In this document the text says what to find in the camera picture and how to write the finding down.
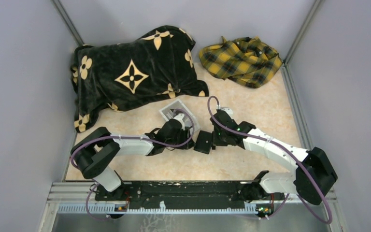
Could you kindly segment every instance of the cable tie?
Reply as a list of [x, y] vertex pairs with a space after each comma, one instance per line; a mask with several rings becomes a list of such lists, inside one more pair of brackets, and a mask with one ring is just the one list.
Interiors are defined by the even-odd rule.
[[264, 153], [265, 153], [265, 156], [266, 156], [267, 158], [270, 158], [270, 157], [268, 156], [268, 149], [267, 149], [267, 146], [268, 146], [268, 144], [270, 144], [270, 142], [271, 142], [273, 139], [274, 139], [274, 138], [273, 138], [272, 136], [268, 137], [267, 141], [265, 142], [265, 144], [264, 144], [264, 146], [263, 146], [263, 148], [264, 148]]

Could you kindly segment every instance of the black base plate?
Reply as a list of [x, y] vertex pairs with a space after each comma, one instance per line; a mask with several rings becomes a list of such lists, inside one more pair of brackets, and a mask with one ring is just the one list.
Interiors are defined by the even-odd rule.
[[[96, 190], [96, 201], [125, 201], [130, 196], [130, 208], [160, 208], [164, 201], [167, 209], [238, 209], [244, 202], [270, 200], [270, 196], [251, 196], [244, 199], [243, 192], [250, 182], [241, 181], [132, 181], [115, 192], [102, 186]], [[274, 199], [284, 199], [284, 194], [275, 193]]]

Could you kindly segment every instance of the small white box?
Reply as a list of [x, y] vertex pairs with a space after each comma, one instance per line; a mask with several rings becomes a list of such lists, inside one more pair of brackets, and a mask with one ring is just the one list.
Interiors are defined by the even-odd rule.
[[[184, 103], [180, 99], [176, 99], [172, 103], [166, 105], [164, 108], [162, 108], [161, 110], [159, 110], [159, 112], [160, 112], [161, 116], [163, 116], [164, 120], [169, 121], [170, 119], [172, 119], [175, 116], [174, 113], [173, 113], [173, 111], [172, 111], [174, 109], [185, 110], [191, 116], [191, 118], [193, 119], [193, 122], [194, 122], [194, 127], [195, 127], [195, 128], [190, 128], [190, 133], [191, 134], [193, 133], [193, 130], [195, 130], [194, 133], [196, 133], [197, 131], [200, 130], [200, 125], [199, 125], [199, 123], [197, 121], [197, 118], [187, 108], [187, 106], [184, 105]], [[185, 126], [186, 127], [191, 127], [191, 122], [188, 121], [188, 120], [186, 120]]]

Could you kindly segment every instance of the beige floor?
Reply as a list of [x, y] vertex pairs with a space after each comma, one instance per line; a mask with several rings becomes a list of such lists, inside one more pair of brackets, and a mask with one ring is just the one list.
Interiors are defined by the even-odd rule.
[[[281, 72], [264, 86], [251, 89], [230, 80], [212, 77], [198, 63], [198, 79], [204, 80], [211, 95], [216, 95], [221, 106], [230, 107], [237, 123], [248, 121], [265, 133], [294, 146], [300, 146]], [[201, 129], [212, 131], [206, 108], [208, 98], [180, 96], [179, 99], [197, 116]], [[110, 132], [139, 135], [161, 127], [164, 119], [159, 109], [174, 101], [165, 100], [148, 104], [135, 110], [117, 113], [105, 109], [96, 125], [77, 135], [78, 143], [97, 127], [107, 127]], [[260, 171], [286, 170], [262, 156], [239, 147], [218, 147], [209, 155], [191, 150], [164, 151], [162, 154], [144, 157], [136, 155], [116, 156], [110, 166], [124, 180], [251, 180]], [[66, 180], [83, 180], [79, 170], [69, 166]]]

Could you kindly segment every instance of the yellow plaid cloth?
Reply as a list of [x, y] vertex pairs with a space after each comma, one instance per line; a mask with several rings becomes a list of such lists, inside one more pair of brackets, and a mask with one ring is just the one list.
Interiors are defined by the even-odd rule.
[[258, 37], [222, 39], [222, 44], [205, 47], [199, 53], [203, 67], [216, 78], [258, 88], [270, 81], [282, 65], [278, 52]]

